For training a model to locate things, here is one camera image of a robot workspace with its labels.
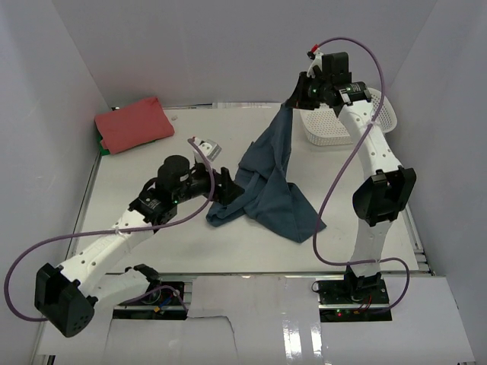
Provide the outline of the blue t shirt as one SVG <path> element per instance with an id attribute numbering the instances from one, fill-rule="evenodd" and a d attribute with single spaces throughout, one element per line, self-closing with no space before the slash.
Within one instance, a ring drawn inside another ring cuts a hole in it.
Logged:
<path id="1" fill-rule="evenodd" d="M 206 215 L 210 225 L 220 227 L 246 215 L 296 243 L 326 228 L 299 187 L 286 179 L 292 127 L 292 110 L 281 106 L 238 164 L 235 182 L 244 194 L 227 206 L 214 203 Z"/>

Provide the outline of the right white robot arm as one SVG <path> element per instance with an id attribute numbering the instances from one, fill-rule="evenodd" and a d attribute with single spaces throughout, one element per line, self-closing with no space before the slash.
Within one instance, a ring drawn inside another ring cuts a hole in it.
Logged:
<path id="1" fill-rule="evenodd" d="M 310 67 L 299 74 L 285 105 L 298 110 L 327 105 L 355 146 L 352 155 L 361 162 L 364 182 L 352 196 L 358 233 L 351 260 L 344 264 L 343 292 L 349 301 L 361 303 L 378 289 L 385 239 L 406 207 L 416 174 L 395 157 L 374 121 L 377 107 L 365 83 L 352 80 L 348 54 L 325 54 L 314 47 L 307 56 Z"/>

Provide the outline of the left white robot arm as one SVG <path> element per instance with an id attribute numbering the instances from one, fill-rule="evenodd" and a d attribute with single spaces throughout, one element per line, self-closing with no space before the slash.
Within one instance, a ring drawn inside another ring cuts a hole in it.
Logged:
<path id="1" fill-rule="evenodd" d="M 155 178 L 144 185 L 120 219 L 113 234 L 103 234 L 78 255 L 57 266 L 46 263 L 36 274 L 34 306 L 65 337 L 87 327 L 95 310 L 129 300 L 153 303 L 161 294 L 157 272 L 147 265 L 130 268 L 118 284 L 102 282 L 104 275 L 138 244 L 155 235 L 177 214 L 177 206 L 204 196 L 229 205 L 244 193 L 227 168 L 216 172 L 203 162 L 167 157 Z"/>

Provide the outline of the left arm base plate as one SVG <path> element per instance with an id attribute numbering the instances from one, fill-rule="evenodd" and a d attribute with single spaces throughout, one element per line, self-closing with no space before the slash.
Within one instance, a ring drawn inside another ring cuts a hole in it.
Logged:
<path id="1" fill-rule="evenodd" d="M 189 308 L 193 286 L 192 283 L 167 281 L 161 282 L 161 284 L 171 286 L 173 290 L 162 289 L 145 299 L 129 303 L 125 306 L 117 306 L 113 310 L 113 319 L 159 321 L 186 320 L 186 310 L 181 306 L 179 299 L 174 293 L 177 292 L 185 306 Z"/>

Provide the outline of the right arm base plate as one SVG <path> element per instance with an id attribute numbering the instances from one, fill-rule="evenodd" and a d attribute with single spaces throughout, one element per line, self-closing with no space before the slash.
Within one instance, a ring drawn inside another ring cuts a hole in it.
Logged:
<path id="1" fill-rule="evenodd" d="M 322 323 L 390 322 L 390 299 L 380 272 L 357 276 L 347 267 L 341 279 L 317 280 L 311 290 L 318 295 Z"/>

